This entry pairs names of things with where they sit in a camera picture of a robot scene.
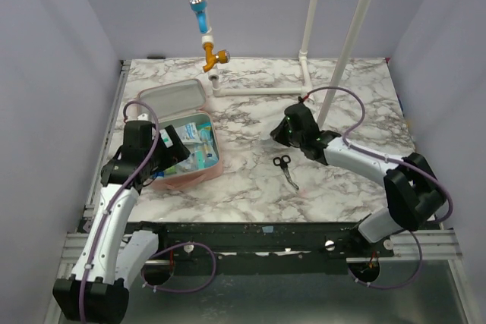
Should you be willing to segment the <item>metal scissors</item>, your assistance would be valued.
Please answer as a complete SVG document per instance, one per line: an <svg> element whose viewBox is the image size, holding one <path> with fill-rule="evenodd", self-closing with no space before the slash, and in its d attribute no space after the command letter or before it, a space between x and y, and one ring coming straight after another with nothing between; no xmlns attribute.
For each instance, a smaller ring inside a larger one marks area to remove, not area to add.
<svg viewBox="0 0 486 324"><path fill-rule="evenodd" d="M300 188L299 186L292 180L292 177L289 172L289 163L291 162L291 158L288 155L283 155L283 156L277 156L273 158L273 164L277 167L279 167L284 176L286 177L286 180L290 184L290 186L295 190L299 191Z"/></svg>

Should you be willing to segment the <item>blue cotton swab packet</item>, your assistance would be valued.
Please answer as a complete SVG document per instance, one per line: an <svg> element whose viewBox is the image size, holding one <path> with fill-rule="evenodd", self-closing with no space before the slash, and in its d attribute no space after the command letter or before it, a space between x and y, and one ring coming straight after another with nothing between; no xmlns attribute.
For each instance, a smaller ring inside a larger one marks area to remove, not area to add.
<svg viewBox="0 0 486 324"><path fill-rule="evenodd" d="M197 170L210 168L219 162L219 155L216 152L213 129L210 123L197 126L200 143L193 145L193 157Z"/></svg>

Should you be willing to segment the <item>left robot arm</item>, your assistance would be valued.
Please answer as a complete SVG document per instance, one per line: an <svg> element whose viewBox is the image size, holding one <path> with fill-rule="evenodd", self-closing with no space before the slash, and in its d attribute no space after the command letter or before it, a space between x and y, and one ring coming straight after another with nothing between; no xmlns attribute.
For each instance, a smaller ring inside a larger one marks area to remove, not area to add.
<svg viewBox="0 0 486 324"><path fill-rule="evenodd" d="M129 289L147 257L167 254L168 241L148 231L120 248L125 227L144 184L190 156L172 125L151 121L125 124L123 142L101 171L99 208L87 241L68 278L58 278L53 296L64 316L80 323L120 323Z"/></svg>

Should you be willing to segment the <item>pink medicine kit case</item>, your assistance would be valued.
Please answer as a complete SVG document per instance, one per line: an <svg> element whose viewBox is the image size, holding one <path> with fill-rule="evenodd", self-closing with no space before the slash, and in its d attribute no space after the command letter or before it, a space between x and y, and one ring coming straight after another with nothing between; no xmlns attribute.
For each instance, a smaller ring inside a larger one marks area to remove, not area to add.
<svg viewBox="0 0 486 324"><path fill-rule="evenodd" d="M213 119L204 111L207 94L199 80L181 80L160 87L145 89L138 93L137 100L144 102L155 111L161 129L170 124L176 128L191 122L194 122L197 126L210 123L213 129L216 152L219 155L219 162L216 165L197 170L193 157L194 144L185 144L190 151L189 158L176 165L178 172L175 175L154 179L155 181L151 184L153 189L185 190L201 182L217 178L222 174L223 163L219 151L219 142Z"/></svg>

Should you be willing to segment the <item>white blue gauze packet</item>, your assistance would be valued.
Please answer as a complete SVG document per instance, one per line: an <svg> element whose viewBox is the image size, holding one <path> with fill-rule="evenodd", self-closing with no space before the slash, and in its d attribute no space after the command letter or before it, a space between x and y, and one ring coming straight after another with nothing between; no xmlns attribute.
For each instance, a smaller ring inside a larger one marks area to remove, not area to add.
<svg viewBox="0 0 486 324"><path fill-rule="evenodd" d="M202 143L197 125L194 122L184 124L176 127L175 132L183 142L183 144L196 144Z"/></svg>

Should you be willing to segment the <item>clear bottle green label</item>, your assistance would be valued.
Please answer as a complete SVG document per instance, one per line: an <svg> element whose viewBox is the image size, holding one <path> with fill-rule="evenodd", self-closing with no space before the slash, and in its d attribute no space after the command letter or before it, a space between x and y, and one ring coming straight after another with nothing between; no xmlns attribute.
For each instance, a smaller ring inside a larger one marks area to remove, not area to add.
<svg viewBox="0 0 486 324"><path fill-rule="evenodd" d="M173 139L170 137L168 131L165 128L162 129L159 133L160 133L160 136L162 138L162 141L164 142L164 145L167 148L170 148L174 145Z"/></svg>

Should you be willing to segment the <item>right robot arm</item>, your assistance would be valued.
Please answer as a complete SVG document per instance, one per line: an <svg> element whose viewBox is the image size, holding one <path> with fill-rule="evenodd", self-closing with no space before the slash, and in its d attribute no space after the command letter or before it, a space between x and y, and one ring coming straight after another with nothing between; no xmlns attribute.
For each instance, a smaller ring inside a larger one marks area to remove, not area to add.
<svg viewBox="0 0 486 324"><path fill-rule="evenodd" d="M302 103L285 109L284 118L270 136L283 146L301 150L312 161L344 168L385 190L387 206L362 219L349 238L356 256L368 256L388 235L416 231L446 202L422 155L387 156L352 145L337 132L320 130L311 110Z"/></svg>

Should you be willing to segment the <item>small white blue bottle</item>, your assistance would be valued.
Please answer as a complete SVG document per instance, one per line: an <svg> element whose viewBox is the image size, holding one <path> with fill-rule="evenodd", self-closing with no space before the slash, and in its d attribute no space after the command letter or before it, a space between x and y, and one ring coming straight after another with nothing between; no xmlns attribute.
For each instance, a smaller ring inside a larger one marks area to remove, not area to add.
<svg viewBox="0 0 486 324"><path fill-rule="evenodd" d="M165 174L163 171L159 171L157 172L156 174L153 175L153 179L157 179L157 178L164 178L165 177Z"/></svg>

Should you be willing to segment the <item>small green medicine box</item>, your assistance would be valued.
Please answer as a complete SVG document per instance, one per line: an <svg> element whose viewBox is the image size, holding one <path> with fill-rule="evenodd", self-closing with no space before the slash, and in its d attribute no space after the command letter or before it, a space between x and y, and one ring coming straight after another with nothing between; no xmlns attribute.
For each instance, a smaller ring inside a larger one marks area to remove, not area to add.
<svg viewBox="0 0 486 324"><path fill-rule="evenodd" d="M176 165L170 167L170 168L167 168L166 170L163 171L163 174L165 176L170 176L170 175L175 175L176 173L178 172L178 168Z"/></svg>

